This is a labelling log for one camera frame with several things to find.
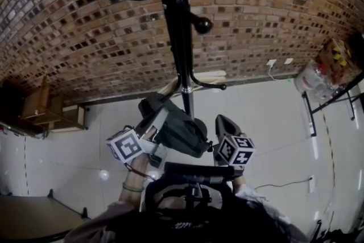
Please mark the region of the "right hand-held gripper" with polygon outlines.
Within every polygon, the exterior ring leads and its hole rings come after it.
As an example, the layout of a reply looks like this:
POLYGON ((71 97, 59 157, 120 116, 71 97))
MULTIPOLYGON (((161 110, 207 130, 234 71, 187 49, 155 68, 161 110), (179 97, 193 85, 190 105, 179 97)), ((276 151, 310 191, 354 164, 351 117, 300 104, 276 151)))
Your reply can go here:
POLYGON ((215 166, 244 167, 255 154, 255 145, 246 133, 229 118, 219 114, 215 120, 218 143, 213 146, 215 166))

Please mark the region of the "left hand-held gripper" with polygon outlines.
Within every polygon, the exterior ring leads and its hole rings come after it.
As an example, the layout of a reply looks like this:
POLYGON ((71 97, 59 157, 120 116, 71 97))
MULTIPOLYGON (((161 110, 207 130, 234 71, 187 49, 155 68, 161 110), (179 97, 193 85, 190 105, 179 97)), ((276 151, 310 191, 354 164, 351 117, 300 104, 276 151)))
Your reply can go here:
POLYGON ((143 119, 137 127, 125 126, 106 140, 115 159, 128 163, 146 154, 152 167, 160 168, 167 157, 167 148, 157 141, 169 114, 164 98, 158 92, 149 93, 138 105, 143 119))

